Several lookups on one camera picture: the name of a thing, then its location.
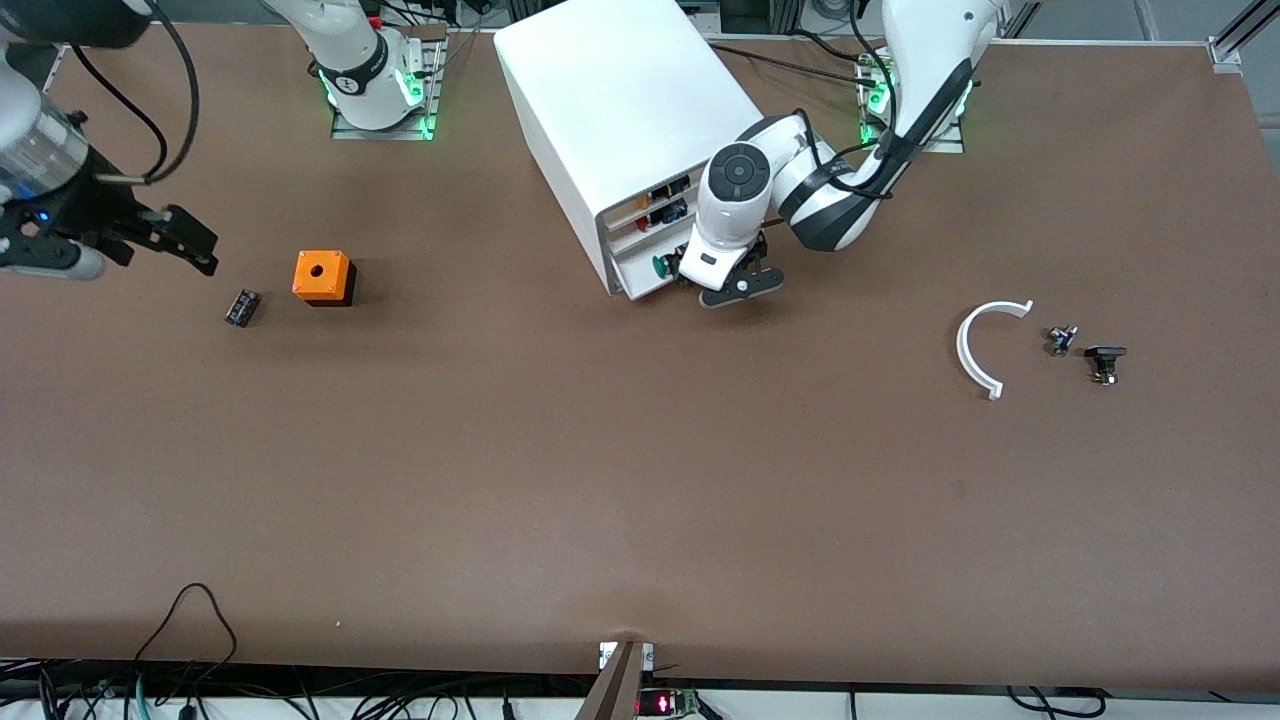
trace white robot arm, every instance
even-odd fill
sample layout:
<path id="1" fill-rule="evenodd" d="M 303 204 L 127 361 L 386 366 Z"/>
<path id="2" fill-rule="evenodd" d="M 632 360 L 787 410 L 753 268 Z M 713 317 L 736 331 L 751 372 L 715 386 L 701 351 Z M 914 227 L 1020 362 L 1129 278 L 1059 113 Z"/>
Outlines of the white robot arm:
<path id="1" fill-rule="evenodd" d="M 358 1 L 270 4 L 306 40 L 352 126 L 384 129 L 426 101 L 415 82 L 421 41 L 375 31 Z M 137 202 L 129 184 L 152 178 L 122 177 L 84 138 L 81 120 L 5 59 L 10 42 L 127 47 L 160 13 L 155 0 L 0 0 L 0 272 L 95 279 L 108 259 L 128 265 L 140 246 L 214 274 L 218 236 L 177 205 L 156 213 Z"/>
<path id="2" fill-rule="evenodd" d="M 964 95 L 1002 6 L 1004 0 L 884 0 L 897 113 L 856 170 L 814 136 L 803 111 L 765 118 L 717 152 L 703 172 L 694 232 L 678 263 L 681 275 L 707 288 L 703 305 L 776 290 L 753 282 L 742 266 L 768 205 L 810 250 L 842 250 L 861 234 Z"/>
<path id="3" fill-rule="evenodd" d="M 316 59 L 338 113 L 360 129 L 387 129 L 425 101 L 412 79 L 422 41 L 374 29 L 357 0 L 266 0 L 293 26 Z"/>

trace black electronic component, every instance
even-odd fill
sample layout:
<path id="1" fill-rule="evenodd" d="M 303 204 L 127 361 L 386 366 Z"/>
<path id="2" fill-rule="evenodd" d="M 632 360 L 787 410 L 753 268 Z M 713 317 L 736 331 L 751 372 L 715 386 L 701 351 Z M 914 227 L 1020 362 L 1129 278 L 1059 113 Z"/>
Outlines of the black electronic component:
<path id="1" fill-rule="evenodd" d="M 662 224 L 669 225 L 689 214 L 689 202 L 681 199 L 658 210 L 658 213 L 662 215 Z"/>
<path id="2" fill-rule="evenodd" d="M 260 302 L 262 302 L 260 293 L 252 290 L 242 290 L 239 297 L 232 304 L 232 309 L 227 311 L 227 323 L 237 328 L 248 325 Z"/>
<path id="3" fill-rule="evenodd" d="M 1066 328 L 1053 328 L 1048 332 L 1048 345 L 1044 346 L 1050 355 L 1053 357 L 1062 357 L 1066 351 L 1071 347 L 1071 341 L 1075 340 L 1075 334 L 1080 332 L 1076 325 L 1070 325 Z"/>
<path id="4" fill-rule="evenodd" d="M 719 290 L 704 288 L 698 302 L 710 310 L 723 307 L 782 287 L 786 275 L 777 268 L 765 268 L 764 259 L 769 255 L 769 243 L 764 233 L 759 233 L 755 245 L 737 261 Z"/>
<path id="5" fill-rule="evenodd" d="M 1097 366 L 1093 379 L 1105 386 L 1116 384 L 1116 360 L 1128 354 L 1128 348 L 1117 345 L 1094 345 L 1084 351 L 1084 356 Z"/>

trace black base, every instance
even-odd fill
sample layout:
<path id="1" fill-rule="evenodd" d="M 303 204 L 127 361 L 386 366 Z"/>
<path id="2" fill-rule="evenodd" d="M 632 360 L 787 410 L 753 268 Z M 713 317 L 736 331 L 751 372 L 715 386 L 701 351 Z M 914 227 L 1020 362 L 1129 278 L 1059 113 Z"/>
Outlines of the black base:
<path id="1" fill-rule="evenodd" d="M 351 307 L 356 301 L 356 264 L 347 268 L 347 287 L 342 288 L 342 300 L 305 300 L 312 307 Z"/>

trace wire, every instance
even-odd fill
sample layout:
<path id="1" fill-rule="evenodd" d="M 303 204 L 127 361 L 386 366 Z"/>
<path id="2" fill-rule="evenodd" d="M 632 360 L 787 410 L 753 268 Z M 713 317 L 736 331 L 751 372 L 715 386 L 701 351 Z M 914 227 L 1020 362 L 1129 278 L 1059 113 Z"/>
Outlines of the wire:
<path id="1" fill-rule="evenodd" d="M 218 597 L 214 596 L 214 591 L 209 589 L 209 585 L 206 585 L 205 583 L 187 583 L 186 585 L 183 585 L 180 591 L 178 591 L 178 594 L 175 594 L 173 598 L 173 603 L 169 606 L 169 612 L 166 612 L 164 620 L 160 621 L 160 626 L 157 626 L 156 630 L 151 633 L 151 637 L 147 638 L 147 642 L 142 643 L 142 647 L 140 647 L 138 651 L 133 653 L 133 662 L 142 660 L 142 653 L 146 652 L 148 647 L 151 647 L 151 643 L 155 642 L 155 639 L 160 637 L 160 633 L 164 632 L 165 626 L 169 625 L 169 620 L 173 619 L 173 614 L 178 610 L 178 603 L 182 602 L 182 598 L 183 596 L 187 594 L 187 591 L 192 588 L 198 588 L 209 597 L 209 603 L 214 607 L 214 615 L 218 616 L 218 621 L 223 625 L 223 629 L 227 630 L 228 639 L 232 641 L 232 648 L 227 652 L 227 655 L 221 660 L 219 660 L 215 665 L 201 673 L 198 678 L 196 678 L 195 685 L 198 687 L 201 680 L 207 678 L 209 674 L 212 673 L 214 670 L 218 670 L 219 667 L 229 662 L 230 659 L 236 656 L 236 651 L 239 650 L 239 639 L 236 638 L 236 630 L 232 629 L 230 623 L 228 623 L 227 618 L 223 615 L 223 609 L 218 606 Z"/>
<path id="2" fill-rule="evenodd" d="M 809 40 L 814 41 L 818 45 L 818 47 L 822 47 L 822 50 L 824 53 L 827 53 L 828 55 L 833 55 L 836 58 L 840 58 L 841 60 L 849 60 L 850 63 L 856 63 L 858 61 L 858 55 L 850 55 L 849 53 L 845 53 L 844 50 L 836 50 L 835 47 L 831 46 L 831 44 L 828 44 L 826 40 L 823 40 L 822 37 L 819 37 L 818 33 L 809 32 L 809 31 L 804 29 L 803 27 L 797 27 L 795 29 L 795 32 L 792 32 L 791 35 L 799 35 L 800 37 L 808 37 Z"/>
<path id="3" fill-rule="evenodd" d="M 311 700 L 311 691 L 307 689 L 307 684 L 302 682 L 302 673 L 298 673 L 297 665 L 289 665 L 293 669 L 293 676 L 298 679 L 298 685 L 302 687 L 302 694 L 307 698 L 307 707 L 311 708 L 311 715 L 315 720 L 320 720 L 320 712 L 316 711 L 316 701 Z"/>
<path id="4" fill-rule="evenodd" d="M 445 18 L 444 15 L 436 15 L 436 14 L 433 14 L 433 13 L 426 13 L 424 10 L 416 10 L 413 8 L 410 8 L 408 6 L 408 0 L 404 0 L 404 6 L 403 8 L 401 8 L 399 5 L 392 5 L 388 0 L 374 0 L 374 1 L 378 3 L 378 5 L 380 8 L 387 8 L 388 10 L 394 10 L 396 14 L 398 14 L 402 18 L 404 18 L 404 22 L 407 22 L 411 26 L 420 24 L 420 23 L 415 23 L 412 19 L 410 19 L 408 15 L 416 15 L 419 18 L 424 18 L 424 19 L 429 19 L 429 20 L 440 20 L 440 22 L 448 23 L 448 24 L 451 24 L 453 27 L 461 27 L 457 22 L 452 22 L 452 20 L 449 20 L 449 18 Z"/>
<path id="5" fill-rule="evenodd" d="M 737 47 L 730 47 L 728 45 L 721 45 L 718 42 L 709 42 L 708 45 L 710 45 L 712 49 L 714 49 L 714 50 L 719 50 L 721 53 L 728 53 L 730 55 L 741 55 L 742 58 L 750 58 L 751 60 L 759 60 L 762 63 L 768 63 L 771 65 L 777 65 L 780 68 L 787 68 L 790 70 L 796 70 L 796 72 L 800 72 L 800 73 L 809 73 L 809 74 L 818 76 L 818 77 L 826 77 L 826 78 L 831 78 L 831 79 L 838 79 L 838 81 L 842 81 L 842 82 L 851 82 L 854 85 L 861 85 L 861 86 L 865 86 L 865 87 L 874 87 L 876 86 L 876 82 L 872 81 L 872 79 L 869 79 L 869 78 L 856 78 L 856 77 L 852 77 L 852 76 L 842 76 L 840 73 L 833 73 L 833 72 L 829 72 L 829 70 L 819 70 L 818 68 L 809 68 L 809 67 L 805 67 L 805 65 L 797 65 L 795 63 L 788 63 L 786 60 L 778 60 L 777 58 L 769 58 L 768 55 L 759 55 L 756 53 L 751 53 L 750 50 L 740 50 Z"/>
<path id="6" fill-rule="evenodd" d="M 462 701 L 467 703 L 467 715 L 471 716 L 471 720 L 476 720 L 476 708 L 471 707 L 471 694 L 467 693 L 467 688 L 466 687 L 462 688 Z"/>
<path id="7" fill-rule="evenodd" d="M 471 32 L 467 33 L 467 38 L 462 41 L 462 45 L 460 45 L 457 50 L 449 53 L 449 56 L 444 59 L 444 64 L 440 65 L 439 69 L 429 73 L 426 77 L 431 77 L 431 76 L 434 76 L 436 73 L 443 73 L 444 68 L 448 68 L 449 63 L 452 63 L 454 58 L 457 58 L 458 55 L 461 55 L 462 51 L 467 49 L 467 45 L 471 45 L 471 41 L 476 38 L 476 33 L 480 32 L 480 24 L 484 23 L 484 17 L 488 15 L 488 14 L 489 13 L 483 13 L 483 14 L 476 15 L 476 24 L 471 27 Z"/>
<path id="8" fill-rule="evenodd" d="M 147 169 L 147 172 L 142 173 L 142 177 L 155 174 L 155 172 L 159 170 L 161 165 L 164 165 L 164 161 L 169 159 L 169 141 L 165 138 L 164 131 L 161 131 L 160 126 L 157 126 L 155 120 L 147 117 L 147 114 L 143 113 L 141 108 L 138 108 L 137 105 L 133 104 L 132 100 L 125 97 L 125 95 L 120 92 L 120 88 L 115 87 L 115 85 L 113 85 L 111 81 L 106 79 L 106 77 L 104 77 L 102 73 L 99 72 L 96 67 L 93 67 L 93 63 L 90 61 L 88 56 L 84 55 L 84 51 L 81 49 L 79 45 L 72 45 L 72 53 L 76 54 L 76 59 L 79 60 L 81 65 L 90 74 L 90 77 L 96 79 L 97 83 L 102 86 L 102 90 L 110 92 L 111 97 L 115 97 L 120 102 L 120 105 L 124 105 L 125 110 L 133 113 L 133 117 L 142 120 L 142 124 L 147 126 L 147 129 L 150 129 L 151 135 L 155 136 L 156 145 L 160 146 L 160 152 L 159 152 L 160 156 L 156 158 L 155 164 L 151 165 L 151 168 Z"/>
<path id="9" fill-rule="evenodd" d="M 858 28 L 858 9 L 854 6 L 852 3 L 849 4 L 849 27 L 852 28 L 854 37 L 856 37 L 858 42 L 863 45 L 863 50 L 867 50 L 867 54 L 872 56 L 872 61 L 876 63 L 876 67 L 879 69 L 881 74 L 884 76 L 884 85 L 888 86 L 888 127 L 890 132 L 896 132 L 897 88 L 893 87 L 893 76 L 890 74 L 888 65 L 884 64 L 884 60 L 879 56 L 879 53 L 877 53 L 876 49 L 872 47 L 870 42 L 867 42 L 867 37 L 863 36 L 863 31 Z"/>
<path id="10" fill-rule="evenodd" d="M 151 711 L 147 710 L 147 698 L 142 693 L 142 675 L 133 682 L 133 700 L 138 701 L 138 715 L 142 720 L 151 720 Z"/>
<path id="11" fill-rule="evenodd" d="M 817 138 L 813 135 L 813 123 L 809 122 L 809 113 L 805 113 L 804 108 L 796 108 L 795 110 L 791 111 L 791 114 L 792 115 L 799 115 L 800 119 L 804 120 L 804 137 L 805 137 L 805 142 L 809 145 L 809 152 L 813 154 L 813 164 L 814 164 L 814 170 L 815 172 L 820 170 L 823 168 L 827 168 L 828 165 L 831 165 L 832 163 L 835 163 L 836 160 L 840 159 L 840 155 L 837 155 L 837 156 L 833 156 L 831 160 L 823 163 L 822 158 L 818 156 L 818 141 L 817 141 Z M 859 146 L 854 146 L 854 147 L 849 147 L 849 149 L 841 150 L 841 152 L 842 154 L 845 154 L 845 152 L 852 152 L 854 150 L 858 150 L 858 149 L 859 149 Z M 860 187 L 855 187 L 855 186 L 847 184 L 845 182 L 841 182 L 838 178 L 835 178 L 835 177 L 829 178 L 827 182 L 831 183 L 832 187 L 836 187 L 836 188 L 842 190 L 845 192 L 851 192 L 851 193 L 854 193 L 854 195 L 856 195 L 859 197 L 868 197 L 870 200 L 892 200 L 893 199 L 893 193 L 892 192 L 884 192 L 884 193 L 870 192 L 868 190 L 863 190 Z"/>
<path id="12" fill-rule="evenodd" d="M 1091 710 L 1089 712 L 1076 712 L 1074 710 L 1062 710 L 1061 707 L 1053 707 L 1052 705 L 1048 703 L 1048 700 L 1044 697 L 1044 693 L 1041 692 L 1041 689 L 1037 688 L 1036 685 L 1028 685 L 1027 689 L 1032 691 L 1032 694 L 1036 696 L 1036 700 L 1041 702 L 1039 705 L 1032 705 L 1029 702 L 1023 701 L 1020 697 L 1018 697 L 1018 694 L 1014 693 L 1014 685 L 1005 685 L 1005 692 L 1009 694 L 1009 700 L 1018 703 L 1018 707 L 1021 707 L 1023 710 L 1030 710 L 1032 712 L 1043 712 L 1044 715 L 1048 716 L 1048 720 L 1057 720 L 1059 715 L 1064 717 L 1078 717 L 1080 720 L 1091 720 L 1092 717 L 1100 717 L 1103 712 L 1107 711 L 1107 698 L 1102 696 L 1097 696 L 1098 707 L 1096 710 Z"/>
<path id="13" fill-rule="evenodd" d="M 841 150 L 840 152 L 836 152 L 836 158 L 844 158 L 845 155 L 849 155 L 850 152 L 858 152 L 859 150 L 867 150 L 868 147 L 874 147 L 877 142 L 878 141 L 876 141 L 876 140 L 868 140 L 867 142 L 859 142 L 858 145 L 851 145 L 851 146 Z"/>
<path id="14" fill-rule="evenodd" d="M 191 143 L 196 140 L 196 127 L 200 124 L 200 79 L 196 77 L 196 64 L 191 59 L 191 51 L 187 50 L 187 44 L 182 41 L 182 36 L 178 35 L 178 29 L 173 27 L 169 20 L 169 15 L 160 9 L 156 0 L 142 0 L 151 8 L 151 14 L 156 20 L 164 27 L 165 32 L 173 40 L 174 47 L 178 49 L 178 55 L 182 56 L 182 64 L 187 70 L 187 86 L 191 90 L 191 110 L 187 117 L 187 133 L 182 138 L 182 145 L 178 146 L 178 154 L 164 169 L 156 170 L 154 173 L 146 173 L 142 177 L 131 178 L 124 176 L 99 176 L 99 181 L 118 183 L 118 184 L 155 184 L 177 170 L 183 160 L 187 159 L 187 154 L 191 151 Z"/>

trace brown table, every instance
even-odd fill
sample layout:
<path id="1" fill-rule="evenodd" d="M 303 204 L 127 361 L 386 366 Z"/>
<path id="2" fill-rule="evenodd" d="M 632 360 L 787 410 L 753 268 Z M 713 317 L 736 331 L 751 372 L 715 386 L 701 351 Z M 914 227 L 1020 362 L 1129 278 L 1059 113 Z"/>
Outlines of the brown table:
<path id="1" fill-rule="evenodd" d="M 1280 190 L 1203 49 L 992 47 L 968 154 L 838 255 L 771 231 L 787 287 L 712 313 L 604 296 L 489 36 L 434 142 L 370 143 L 289 29 L 183 32 L 198 141 L 141 195 L 218 275 L 0 278 L 0 655 L 131 656 L 198 579 L 246 661 L 589 671 L 634 633 L 689 676 L 1280 691 Z M 161 33 L 96 56 L 179 133 Z M 846 86 L 727 64 L 854 141 Z M 54 95 L 148 163 L 74 63 Z M 355 309 L 289 293 L 328 247 Z M 988 402 L 954 333 L 995 299 L 1036 307 L 979 320 Z M 1117 387 L 1062 323 L 1130 348 Z M 223 642 L 191 598 L 154 651 Z"/>

